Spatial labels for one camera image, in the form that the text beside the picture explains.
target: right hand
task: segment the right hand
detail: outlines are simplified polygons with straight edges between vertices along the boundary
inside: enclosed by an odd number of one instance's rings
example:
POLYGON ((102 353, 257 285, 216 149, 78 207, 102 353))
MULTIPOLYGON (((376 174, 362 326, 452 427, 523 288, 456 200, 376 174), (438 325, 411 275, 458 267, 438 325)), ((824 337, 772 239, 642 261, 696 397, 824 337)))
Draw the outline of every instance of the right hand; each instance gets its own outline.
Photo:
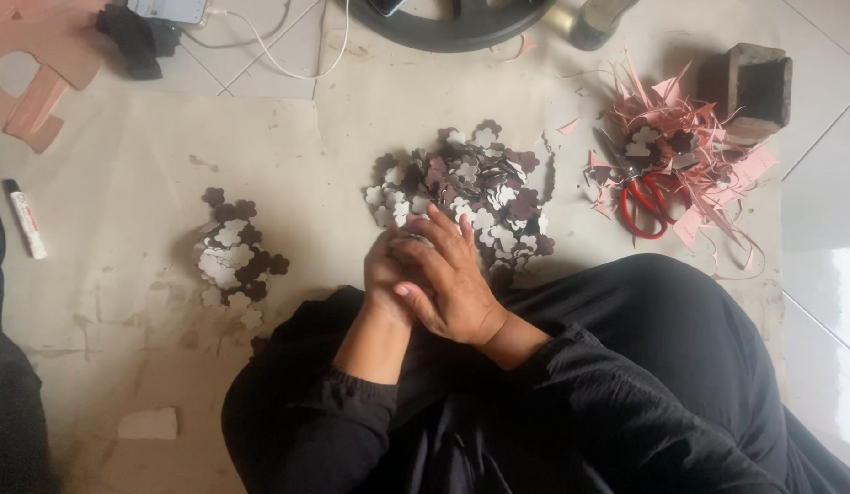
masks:
POLYGON ((395 284, 394 293, 409 306, 434 334, 459 343, 482 346, 510 318, 497 302, 476 267, 474 229, 463 215, 459 225, 428 205, 428 217, 410 215, 409 227, 434 247, 414 239, 395 238, 389 246, 407 254, 422 268, 436 292, 436 304, 422 288, 410 281, 395 284))

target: person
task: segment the person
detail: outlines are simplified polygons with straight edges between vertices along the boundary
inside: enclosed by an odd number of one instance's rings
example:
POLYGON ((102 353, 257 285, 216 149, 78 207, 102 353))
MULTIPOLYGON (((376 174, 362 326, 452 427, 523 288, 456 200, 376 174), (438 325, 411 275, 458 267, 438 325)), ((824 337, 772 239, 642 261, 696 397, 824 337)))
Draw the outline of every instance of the person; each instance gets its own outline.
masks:
POLYGON ((363 293, 304 302, 233 382, 248 492, 850 494, 708 276, 642 254, 499 300, 465 216, 408 227, 433 247, 383 233, 363 293))

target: white cable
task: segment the white cable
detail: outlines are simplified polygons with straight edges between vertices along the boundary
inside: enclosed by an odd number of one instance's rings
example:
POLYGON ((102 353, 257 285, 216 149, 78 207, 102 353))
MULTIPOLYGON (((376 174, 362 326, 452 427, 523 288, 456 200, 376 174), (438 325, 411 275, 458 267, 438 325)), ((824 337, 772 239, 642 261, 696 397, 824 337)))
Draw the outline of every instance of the white cable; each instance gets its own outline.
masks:
MULTIPOLYGON (((310 5, 308 9, 306 9, 302 14, 300 14, 299 17, 294 19, 294 22, 290 23, 290 26, 288 26, 288 28, 285 29, 284 32, 287 32, 288 29, 294 27, 294 25, 297 24, 297 22, 301 18, 303 18, 303 16, 305 16, 306 13, 309 12, 309 10, 311 10, 311 8, 314 7, 316 4, 318 4, 319 2, 320 2, 320 0, 316 0, 314 3, 312 3, 312 5, 310 5)), ((318 75, 297 75, 297 74, 291 74, 290 72, 287 72, 287 70, 285 70, 284 67, 279 65, 278 62, 276 62, 276 59, 272 57, 272 54, 269 52, 269 49, 267 48, 266 44, 263 43, 263 39, 260 37, 260 34, 257 33, 257 29, 254 27, 254 25, 251 24, 251 22, 248 19, 246 19, 245 16, 243 16, 242 14, 239 14, 239 13, 233 12, 233 11, 225 11, 223 9, 207 9, 206 11, 209 12, 209 13, 212 13, 212 14, 223 14, 223 15, 238 17, 238 18, 242 19, 243 21, 245 21, 245 24, 247 24, 248 27, 251 28, 251 32, 253 32, 255 34, 255 38, 257 38, 257 41, 261 44, 261 47, 263 47, 263 52, 266 54, 267 57, 269 57, 269 60, 272 62, 273 65, 276 66, 276 68, 278 70, 286 73, 287 75, 289 75, 291 77, 294 77, 295 79, 309 79, 309 80, 311 80, 311 79, 321 79, 321 77, 324 77, 325 75, 330 74, 330 71, 333 70, 334 67, 336 67, 337 63, 340 62, 340 59, 342 58, 342 54, 346 51, 346 43, 348 43, 348 6, 349 6, 350 3, 351 3, 350 0, 346 0, 346 33, 342 37, 342 48, 340 48, 340 54, 336 55, 336 60, 333 61, 333 64, 330 66, 329 69, 327 69, 323 74, 318 74, 318 75)), ((278 38, 281 38, 284 35, 284 32, 282 32, 282 34, 279 34, 278 38)))

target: floor tile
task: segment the floor tile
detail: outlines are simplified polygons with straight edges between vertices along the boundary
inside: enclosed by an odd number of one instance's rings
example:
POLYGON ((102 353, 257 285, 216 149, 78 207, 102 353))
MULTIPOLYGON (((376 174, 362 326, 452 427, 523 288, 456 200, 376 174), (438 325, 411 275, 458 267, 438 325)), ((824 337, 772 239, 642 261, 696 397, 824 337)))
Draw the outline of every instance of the floor tile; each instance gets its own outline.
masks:
MULTIPOLYGON (((303 0, 297 0, 303 7, 303 0)), ((269 53, 288 72, 298 75, 315 75, 319 66, 321 46, 321 18, 324 2, 320 2, 299 23, 291 28, 271 47, 269 53)), ((234 96, 273 96, 312 99, 314 80, 295 79, 281 73, 269 59, 262 55, 245 68, 227 89, 234 96)))
MULTIPOLYGON (((234 0, 231 4, 227 0, 219 0, 215 2, 214 7, 230 9, 245 16, 257 28, 264 43, 270 46, 278 35, 284 32, 303 11, 309 8, 312 1, 234 0)), ((309 14, 322 8, 316 6, 309 11, 309 14)), ((318 63, 321 16, 316 16, 317 20, 314 22, 311 20, 307 22, 306 17, 302 18, 296 26, 290 28, 283 37, 285 50, 279 54, 273 52, 277 60, 280 56, 284 57, 284 62, 289 64, 289 69, 300 70, 301 67, 314 67, 318 63)), ((255 40, 250 27, 238 17, 212 15, 205 28, 188 31, 188 33, 189 35, 182 36, 181 44, 224 86, 231 84, 263 52, 260 43, 256 41, 232 48, 207 48, 204 46, 233 45, 255 40)))
POLYGON ((774 3, 767 10, 779 28, 775 48, 793 60, 791 122, 777 136, 786 175, 850 105, 850 56, 783 1, 774 3))
POLYGON ((785 291, 850 347, 850 108, 782 183, 785 291))
POLYGON ((212 96, 224 90, 224 87, 182 47, 175 49, 174 56, 160 58, 157 62, 162 69, 162 79, 136 81, 126 75, 118 62, 109 59, 87 89, 185 92, 212 96))
POLYGON ((785 0, 850 53, 850 0, 785 0))
POLYGON ((850 352, 785 297, 787 407, 850 467, 850 352))

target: black clothing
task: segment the black clothing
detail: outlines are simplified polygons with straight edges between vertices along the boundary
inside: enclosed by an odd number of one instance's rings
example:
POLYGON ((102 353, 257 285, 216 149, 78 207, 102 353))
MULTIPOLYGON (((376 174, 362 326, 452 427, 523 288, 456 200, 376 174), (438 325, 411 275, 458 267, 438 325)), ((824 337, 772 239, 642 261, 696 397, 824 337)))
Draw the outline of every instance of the black clothing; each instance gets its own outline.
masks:
POLYGON ((754 324, 686 264, 632 256, 507 296, 554 337, 511 373, 415 329, 397 386, 330 366, 363 297, 304 302, 227 393, 249 492, 850 494, 754 324))

